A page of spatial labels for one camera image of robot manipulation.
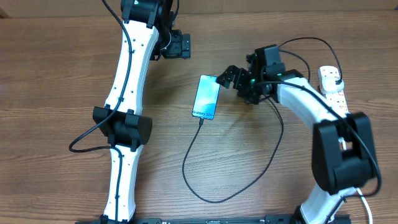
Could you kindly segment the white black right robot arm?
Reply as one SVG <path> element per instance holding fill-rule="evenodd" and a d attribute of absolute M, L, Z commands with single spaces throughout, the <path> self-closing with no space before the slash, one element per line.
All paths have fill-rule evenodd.
<path fill-rule="evenodd" d="M 376 195 L 382 185 L 369 118 L 334 107 L 297 70 L 287 70 L 278 45 L 261 47 L 247 55 L 248 70 L 229 66 L 217 79 L 248 104 L 258 104 L 262 95 L 289 108 L 311 130 L 312 173 L 316 184 L 304 203 L 290 217 L 274 215 L 269 222 L 347 223 L 335 213 L 357 189 L 377 179 Z"/>

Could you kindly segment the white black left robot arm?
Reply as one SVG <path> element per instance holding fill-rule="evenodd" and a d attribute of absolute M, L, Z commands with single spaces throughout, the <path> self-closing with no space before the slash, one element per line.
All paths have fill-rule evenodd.
<path fill-rule="evenodd" d="M 190 35 L 173 28 L 178 12 L 172 1 L 122 1 L 123 37 L 112 89 L 93 119 L 107 137 L 111 178 L 106 208 L 97 223 L 132 223 L 139 156 L 152 131 L 142 115 L 149 62 L 190 58 Z"/>

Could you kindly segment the dark blue Galaxy smartphone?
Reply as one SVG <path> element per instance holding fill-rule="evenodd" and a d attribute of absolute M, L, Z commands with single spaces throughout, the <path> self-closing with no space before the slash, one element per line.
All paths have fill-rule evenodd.
<path fill-rule="evenodd" d="M 193 104 L 192 116 L 213 120 L 215 117 L 220 85 L 216 77 L 201 75 L 198 83 L 197 93 Z"/>

